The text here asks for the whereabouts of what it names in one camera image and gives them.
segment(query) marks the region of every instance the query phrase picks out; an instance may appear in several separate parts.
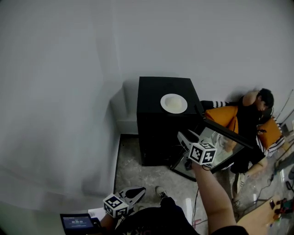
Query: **white plate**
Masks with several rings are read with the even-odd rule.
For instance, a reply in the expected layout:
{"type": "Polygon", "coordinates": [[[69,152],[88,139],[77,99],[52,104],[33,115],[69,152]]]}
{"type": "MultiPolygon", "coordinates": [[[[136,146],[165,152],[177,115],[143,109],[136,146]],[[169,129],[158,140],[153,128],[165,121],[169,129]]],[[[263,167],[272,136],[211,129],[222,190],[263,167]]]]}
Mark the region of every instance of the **white plate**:
{"type": "Polygon", "coordinates": [[[160,104],[165,111],[170,113],[182,113],[188,107],[187,101],[177,94],[167,94],[162,96],[160,104]]]}

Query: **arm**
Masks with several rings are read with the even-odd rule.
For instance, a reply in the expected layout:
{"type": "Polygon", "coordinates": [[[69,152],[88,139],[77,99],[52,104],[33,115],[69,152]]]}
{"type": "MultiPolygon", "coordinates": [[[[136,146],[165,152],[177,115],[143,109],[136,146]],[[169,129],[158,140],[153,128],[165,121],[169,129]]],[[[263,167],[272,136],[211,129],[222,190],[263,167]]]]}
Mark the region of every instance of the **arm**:
{"type": "Polygon", "coordinates": [[[226,152],[231,152],[235,146],[237,145],[237,142],[225,137],[224,140],[226,141],[225,143],[225,151],[226,152]]]}
{"type": "Polygon", "coordinates": [[[209,234],[226,226],[236,225],[229,196],[210,171],[192,163],[204,209],[208,218],[209,234]]]}
{"type": "Polygon", "coordinates": [[[246,95],[244,95],[243,105],[244,106],[252,105],[255,102],[258,93],[259,91],[251,91],[251,92],[248,92],[246,95]]]}
{"type": "Polygon", "coordinates": [[[104,218],[100,221],[101,227],[106,228],[108,235],[114,234],[116,224],[118,223],[117,218],[112,218],[109,214],[106,213],[104,218]]]}
{"type": "Polygon", "coordinates": [[[267,158],[262,158],[258,163],[254,164],[249,170],[248,174],[249,176],[256,174],[257,172],[262,171],[267,167],[267,158]]]}

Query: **orange cushion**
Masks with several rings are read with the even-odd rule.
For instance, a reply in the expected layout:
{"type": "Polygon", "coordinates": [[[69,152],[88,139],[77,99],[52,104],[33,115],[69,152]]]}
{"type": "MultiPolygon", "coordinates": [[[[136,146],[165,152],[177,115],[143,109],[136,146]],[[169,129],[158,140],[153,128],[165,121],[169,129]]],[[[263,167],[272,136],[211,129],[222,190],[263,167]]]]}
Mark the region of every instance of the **orange cushion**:
{"type": "Polygon", "coordinates": [[[233,117],[233,119],[230,121],[227,128],[235,133],[239,133],[239,126],[238,126],[238,119],[237,117],[233,117]]]}
{"type": "Polygon", "coordinates": [[[237,115],[238,107],[237,106],[226,106],[214,109],[208,109],[205,112],[205,116],[222,125],[223,127],[227,127],[233,117],[237,115]]]}
{"type": "Polygon", "coordinates": [[[266,149],[269,149],[269,147],[282,136],[282,133],[273,118],[268,120],[258,129],[266,130],[266,133],[258,135],[258,138],[266,149]]]}
{"type": "MultiPolygon", "coordinates": [[[[229,123],[227,128],[229,130],[231,130],[231,131],[238,134],[239,129],[238,129],[238,119],[237,119],[237,117],[233,117],[233,119],[231,120],[231,122],[229,123]]],[[[227,140],[227,142],[226,142],[226,145],[225,145],[225,150],[226,150],[226,152],[230,152],[235,148],[237,143],[235,141],[229,139],[229,138],[226,138],[226,140],[227,140]]]]}

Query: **man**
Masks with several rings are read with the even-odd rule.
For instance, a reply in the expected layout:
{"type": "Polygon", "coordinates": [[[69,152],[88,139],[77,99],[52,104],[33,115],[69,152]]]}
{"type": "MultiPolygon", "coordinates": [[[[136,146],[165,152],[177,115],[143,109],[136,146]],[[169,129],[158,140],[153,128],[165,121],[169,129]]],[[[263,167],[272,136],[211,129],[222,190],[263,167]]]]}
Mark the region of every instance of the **man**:
{"type": "Polygon", "coordinates": [[[251,141],[254,148],[244,148],[240,151],[240,156],[231,167],[231,171],[236,174],[233,185],[233,204],[238,207],[239,200],[236,200],[238,193],[246,179],[251,175],[263,170],[267,166],[267,159],[256,144],[256,134],[262,134],[257,130],[259,120],[262,118],[262,112],[274,105],[274,97],[270,90],[261,89],[252,91],[243,96],[238,102],[238,128],[239,135],[251,141]],[[249,162],[253,166],[248,170],[249,162]]]}
{"type": "MultiPolygon", "coordinates": [[[[199,192],[208,218],[209,234],[248,235],[243,227],[237,226],[228,195],[210,171],[192,164],[199,192]]],[[[185,218],[182,209],[168,197],[162,187],[156,187],[161,207],[146,208],[125,218],[115,229],[117,220],[106,215],[101,226],[107,234],[185,234],[198,235],[185,218]]]]}

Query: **smartphone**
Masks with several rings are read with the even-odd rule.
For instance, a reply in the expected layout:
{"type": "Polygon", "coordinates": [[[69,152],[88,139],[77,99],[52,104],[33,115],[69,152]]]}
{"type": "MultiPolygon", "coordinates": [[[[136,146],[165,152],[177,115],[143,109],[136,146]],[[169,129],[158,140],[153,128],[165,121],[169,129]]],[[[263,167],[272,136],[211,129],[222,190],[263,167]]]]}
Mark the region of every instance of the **smartphone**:
{"type": "Polygon", "coordinates": [[[271,209],[275,208],[275,203],[274,203],[274,200],[272,200],[272,199],[270,201],[270,206],[271,206],[271,209]]]}

